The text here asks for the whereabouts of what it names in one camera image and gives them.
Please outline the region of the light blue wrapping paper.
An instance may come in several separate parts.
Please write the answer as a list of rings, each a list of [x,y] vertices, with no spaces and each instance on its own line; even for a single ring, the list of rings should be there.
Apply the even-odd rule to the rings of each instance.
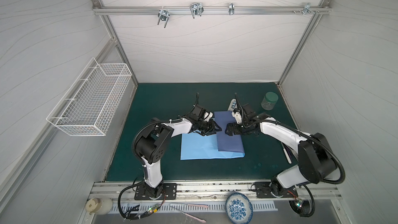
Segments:
[[[181,138],[181,160],[234,159],[245,156],[240,135],[225,133],[227,124],[235,122],[231,111],[215,112],[215,122],[222,131],[211,136],[195,133],[183,134]]]

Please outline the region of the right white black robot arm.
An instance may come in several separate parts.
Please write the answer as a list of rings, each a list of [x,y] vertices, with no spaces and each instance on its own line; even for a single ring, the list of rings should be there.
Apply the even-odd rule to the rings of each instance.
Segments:
[[[242,105],[237,94],[235,99],[236,107],[232,112],[235,121],[227,124],[227,135],[262,133],[280,141],[297,154],[297,165],[271,179],[268,188],[275,197],[281,198],[294,186],[320,182],[339,185],[345,181],[343,164],[333,153],[324,135],[299,131],[266,113],[257,114],[249,104]]]

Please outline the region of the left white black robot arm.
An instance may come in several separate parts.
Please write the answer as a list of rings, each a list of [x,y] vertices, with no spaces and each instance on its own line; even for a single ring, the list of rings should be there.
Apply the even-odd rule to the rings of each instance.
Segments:
[[[151,198],[158,198],[163,190],[161,158],[171,138],[182,134],[196,133],[211,136],[222,131],[214,121],[213,112],[199,105],[199,94],[195,104],[185,115],[177,119],[152,118],[142,127],[132,142],[132,152],[144,168],[144,188]]]

